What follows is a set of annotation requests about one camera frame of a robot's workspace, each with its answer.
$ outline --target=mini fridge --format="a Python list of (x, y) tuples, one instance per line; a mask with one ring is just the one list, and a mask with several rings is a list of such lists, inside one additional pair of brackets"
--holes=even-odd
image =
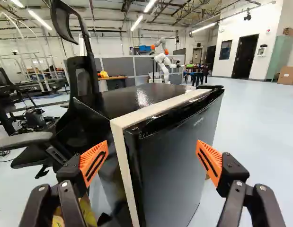
[(109, 144), (99, 171), (112, 217), (105, 226), (189, 224), (205, 182), (196, 142), (212, 145), (223, 93), (143, 84), (74, 100), (87, 143)]

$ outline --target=door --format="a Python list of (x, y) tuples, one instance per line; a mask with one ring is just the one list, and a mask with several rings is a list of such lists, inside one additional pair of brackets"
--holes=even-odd
[(205, 63), (208, 65), (209, 70), (213, 70), (213, 62), (214, 62), (214, 56), (216, 54), (216, 47), (217, 46), (209, 46), (207, 48)]
[(202, 48), (194, 48), (193, 51), (193, 64), (201, 64)]
[(259, 34), (240, 37), (232, 78), (248, 79), (254, 61)]

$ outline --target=cubicle partition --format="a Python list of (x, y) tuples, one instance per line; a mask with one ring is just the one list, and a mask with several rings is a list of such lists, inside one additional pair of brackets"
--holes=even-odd
[[(97, 70), (105, 70), (109, 76), (127, 76), (127, 87), (140, 85), (148, 82), (149, 73), (152, 72), (152, 57), (153, 55), (135, 55), (128, 57), (99, 57), (96, 58), (96, 67)], [(185, 55), (169, 55), (168, 57), (170, 59), (180, 60), (180, 64), (184, 64)], [(155, 61), (154, 71), (160, 71), (160, 67), (156, 67)], [(182, 77), (182, 68), (169, 69), (169, 80), (171, 84), (181, 84)]]

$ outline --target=orange gripper pad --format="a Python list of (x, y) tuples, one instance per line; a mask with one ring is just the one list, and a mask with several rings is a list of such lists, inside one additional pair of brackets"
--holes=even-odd
[(201, 140), (197, 141), (195, 153), (213, 184), (218, 187), (222, 172), (222, 154)]
[(79, 169), (82, 173), (86, 187), (89, 187), (107, 156), (108, 147), (106, 140), (93, 146), (91, 149), (80, 155)]

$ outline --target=security camera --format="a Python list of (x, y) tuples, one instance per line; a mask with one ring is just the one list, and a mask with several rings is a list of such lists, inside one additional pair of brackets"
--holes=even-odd
[(18, 50), (13, 50), (12, 53), (13, 53), (14, 55), (17, 55), (19, 52), (18, 52)]
[(251, 15), (250, 15), (249, 9), (247, 11), (247, 16), (244, 17), (244, 20), (251, 20)]

